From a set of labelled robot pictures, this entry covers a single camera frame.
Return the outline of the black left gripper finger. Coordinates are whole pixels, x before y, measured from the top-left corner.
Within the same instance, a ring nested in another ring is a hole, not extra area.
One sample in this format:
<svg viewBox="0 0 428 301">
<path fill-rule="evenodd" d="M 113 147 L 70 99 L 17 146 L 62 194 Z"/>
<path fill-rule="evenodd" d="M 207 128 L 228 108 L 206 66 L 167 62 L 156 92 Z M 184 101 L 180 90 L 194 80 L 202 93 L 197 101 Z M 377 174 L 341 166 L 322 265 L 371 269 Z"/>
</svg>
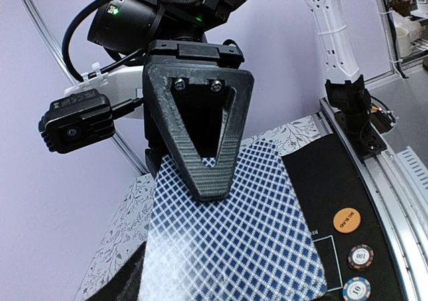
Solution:
<svg viewBox="0 0 428 301">
<path fill-rule="evenodd" d="M 89 301 L 137 301 L 140 291 L 146 242 L 143 242 L 113 278 L 88 298 Z"/>
</svg>

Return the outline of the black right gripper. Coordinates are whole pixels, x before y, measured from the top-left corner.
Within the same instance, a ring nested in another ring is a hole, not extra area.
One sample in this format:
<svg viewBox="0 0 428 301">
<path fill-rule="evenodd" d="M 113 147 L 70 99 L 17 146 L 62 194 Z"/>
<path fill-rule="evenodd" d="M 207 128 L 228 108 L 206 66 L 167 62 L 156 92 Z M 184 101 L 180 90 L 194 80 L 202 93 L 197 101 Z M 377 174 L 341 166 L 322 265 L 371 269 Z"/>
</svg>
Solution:
<svg viewBox="0 0 428 301">
<path fill-rule="evenodd" d="M 154 40 L 143 70 L 146 156 L 172 156 L 197 201 L 229 195 L 253 89 L 234 45 Z"/>
</svg>

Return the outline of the grey playing card deck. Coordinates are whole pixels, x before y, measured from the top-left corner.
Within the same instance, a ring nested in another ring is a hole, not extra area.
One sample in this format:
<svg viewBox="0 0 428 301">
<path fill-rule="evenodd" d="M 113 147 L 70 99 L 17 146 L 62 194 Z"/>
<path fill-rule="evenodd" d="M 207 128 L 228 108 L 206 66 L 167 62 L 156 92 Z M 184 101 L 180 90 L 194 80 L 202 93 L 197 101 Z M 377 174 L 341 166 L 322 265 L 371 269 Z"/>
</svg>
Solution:
<svg viewBox="0 0 428 301">
<path fill-rule="evenodd" d="M 162 161 L 139 300 L 315 300 L 324 267 L 275 146 L 239 153 L 228 198 L 193 199 Z"/>
</svg>

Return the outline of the orange big blind button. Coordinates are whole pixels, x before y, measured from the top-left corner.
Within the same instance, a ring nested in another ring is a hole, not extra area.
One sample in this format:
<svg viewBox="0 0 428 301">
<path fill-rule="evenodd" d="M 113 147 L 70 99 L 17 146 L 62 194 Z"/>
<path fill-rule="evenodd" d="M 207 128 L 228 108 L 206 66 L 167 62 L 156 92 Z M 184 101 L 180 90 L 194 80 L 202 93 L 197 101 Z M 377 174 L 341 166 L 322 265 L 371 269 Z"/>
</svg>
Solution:
<svg viewBox="0 0 428 301">
<path fill-rule="evenodd" d="M 360 224 L 361 215 L 358 210 L 352 207 L 341 209 L 333 218 L 333 226 L 339 233 L 352 233 L 359 228 Z"/>
</svg>

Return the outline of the blue peach poker chip stack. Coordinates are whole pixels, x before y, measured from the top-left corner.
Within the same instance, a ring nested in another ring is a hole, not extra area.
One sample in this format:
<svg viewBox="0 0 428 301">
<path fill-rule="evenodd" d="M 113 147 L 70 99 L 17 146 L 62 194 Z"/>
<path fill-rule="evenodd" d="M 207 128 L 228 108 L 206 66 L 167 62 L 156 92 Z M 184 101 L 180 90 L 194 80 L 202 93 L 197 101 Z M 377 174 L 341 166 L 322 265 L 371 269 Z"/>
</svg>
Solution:
<svg viewBox="0 0 428 301">
<path fill-rule="evenodd" d="M 349 279 L 342 289 L 342 297 L 346 301 L 367 301 L 371 294 L 371 284 L 363 277 Z"/>
</svg>

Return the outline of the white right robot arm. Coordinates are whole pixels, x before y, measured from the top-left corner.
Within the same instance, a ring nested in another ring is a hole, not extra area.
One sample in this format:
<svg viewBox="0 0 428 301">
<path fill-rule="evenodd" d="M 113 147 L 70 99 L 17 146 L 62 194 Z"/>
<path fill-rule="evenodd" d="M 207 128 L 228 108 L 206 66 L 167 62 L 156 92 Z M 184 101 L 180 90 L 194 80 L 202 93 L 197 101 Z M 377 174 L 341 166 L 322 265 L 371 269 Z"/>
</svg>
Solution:
<svg viewBox="0 0 428 301">
<path fill-rule="evenodd" d="M 228 196 L 241 137 L 285 112 L 292 70 L 315 86 L 312 42 L 248 0 L 97 0 L 88 40 L 115 62 L 105 80 L 138 63 L 149 157 L 167 151 L 198 201 Z"/>
</svg>

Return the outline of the black poker play mat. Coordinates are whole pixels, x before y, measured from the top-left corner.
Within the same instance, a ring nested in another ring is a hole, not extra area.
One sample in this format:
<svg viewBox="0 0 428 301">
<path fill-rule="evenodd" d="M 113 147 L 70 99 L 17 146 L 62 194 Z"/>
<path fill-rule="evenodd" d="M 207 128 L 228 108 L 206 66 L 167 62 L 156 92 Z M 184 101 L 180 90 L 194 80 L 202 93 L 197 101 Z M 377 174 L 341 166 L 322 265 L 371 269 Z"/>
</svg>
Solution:
<svg viewBox="0 0 428 301">
<path fill-rule="evenodd" d="M 94 300 L 402 300 L 383 227 L 337 136 L 244 148 L 228 198 L 198 202 L 170 157 L 148 239 Z"/>
</svg>

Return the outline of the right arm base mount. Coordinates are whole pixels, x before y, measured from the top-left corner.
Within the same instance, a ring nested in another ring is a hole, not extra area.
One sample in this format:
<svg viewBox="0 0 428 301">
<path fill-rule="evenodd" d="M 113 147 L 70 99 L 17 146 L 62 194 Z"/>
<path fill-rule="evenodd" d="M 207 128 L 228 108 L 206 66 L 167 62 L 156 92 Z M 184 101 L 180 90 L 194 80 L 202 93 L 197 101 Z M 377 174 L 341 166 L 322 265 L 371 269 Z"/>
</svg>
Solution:
<svg viewBox="0 0 428 301">
<path fill-rule="evenodd" d="M 329 105 L 338 110 L 334 118 L 360 161 L 385 151 L 380 134 L 392 130 L 397 119 L 384 102 L 370 95 L 363 77 L 343 84 L 327 80 L 325 87 Z"/>
</svg>

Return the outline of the front aluminium rail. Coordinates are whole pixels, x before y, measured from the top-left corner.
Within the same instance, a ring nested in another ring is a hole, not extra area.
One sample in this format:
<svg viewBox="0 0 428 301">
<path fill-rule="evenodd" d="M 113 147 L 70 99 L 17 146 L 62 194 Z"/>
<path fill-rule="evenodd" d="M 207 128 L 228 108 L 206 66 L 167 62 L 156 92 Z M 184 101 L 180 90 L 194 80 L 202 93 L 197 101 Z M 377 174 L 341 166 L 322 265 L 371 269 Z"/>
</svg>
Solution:
<svg viewBox="0 0 428 301">
<path fill-rule="evenodd" d="M 361 162 L 337 123 L 327 99 L 320 111 L 338 135 L 360 173 L 386 233 L 407 300 L 427 299 L 427 214 L 417 200 L 419 189 L 405 174 L 398 154 L 386 144 L 380 154 Z"/>
</svg>

